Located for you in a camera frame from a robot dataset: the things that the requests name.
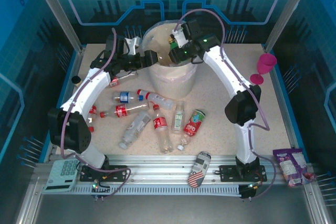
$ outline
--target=pink plastic cup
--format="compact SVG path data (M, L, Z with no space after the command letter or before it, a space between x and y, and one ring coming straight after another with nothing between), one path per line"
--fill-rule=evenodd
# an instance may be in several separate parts
M258 73L251 75L251 82L257 85L262 84L264 82L264 78L261 76L261 74L270 73L277 62L277 58L272 54L261 55L257 63Z

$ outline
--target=snack bag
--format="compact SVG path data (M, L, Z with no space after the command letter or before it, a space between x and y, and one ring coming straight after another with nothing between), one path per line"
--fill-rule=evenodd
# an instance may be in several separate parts
M309 184L316 179L315 174L307 172L307 163L302 149L273 150L273 155L277 158L290 187Z

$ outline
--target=speckled countertop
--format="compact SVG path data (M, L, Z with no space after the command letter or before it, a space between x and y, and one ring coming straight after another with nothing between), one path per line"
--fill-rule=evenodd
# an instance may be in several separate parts
M84 79L93 59L101 52L105 44L88 44L80 67L79 76ZM263 53L260 44L228 44L225 52L240 71L249 80L251 74L256 73L256 63ZM109 109L113 103L113 91L136 91L137 89L154 91L148 69L138 71L139 77L114 88L106 88L96 101L98 111ZM259 154L272 154L272 150L289 148L289 140L280 113L277 98L269 74L264 75L265 82L261 85L261 107L271 128L266 132L255 129L256 150ZM182 99L185 101L185 119L188 120L194 109L201 109L206 118L193 141L181 152L176 149L179 136L171 134L174 151L165 155L196 155L200 151L208 151L211 155L233 155L236 153L236 137L233 125L226 118L224 107L229 102L229 95L212 69L204 64L198 66L195 83L191 93ZM172 111L162 110L169 127L172 122ZM145 127L140 137L127 150L122 150L118 143L124 131L134 120L136 115L124 118L98 118L92 141L104 154L121 155L159 155L159 145L153 124ZM262 124L259 114L256 122Z

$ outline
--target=red bottle label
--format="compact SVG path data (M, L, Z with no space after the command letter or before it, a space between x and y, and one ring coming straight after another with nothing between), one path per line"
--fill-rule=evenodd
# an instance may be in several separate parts
M110 87L114 87L119 85L119 81L117 77L114 77L113 80L110 82Z
M190 136L196 135L204 120L204 117L205 115L203 112L195 110L188 123L184 126L184 132L187 132Z
M125 104L123 104L123 105L117 105L115 107L116 107L117 116L119 118L121 118L123 116L127 116L127 111L126 111Z
M97 114L97 107L96 106L92 106L90 111L89 111L90 114Z
M161 126L167 126L167 120L166 118L155 118L153 120L153 123L154 123L154 128L158 128L158 127L161 127Z

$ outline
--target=white bucket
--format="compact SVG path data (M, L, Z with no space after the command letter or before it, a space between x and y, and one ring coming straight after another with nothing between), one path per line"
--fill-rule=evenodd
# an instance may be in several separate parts
M159 62L149 68L149 74L155 92L179 100L187 96L194 84L197 65L190 60L179 65L173 64L169 58L169 35L172 33L177 20L167 20L152 26L142 40L143 50L157 52Z

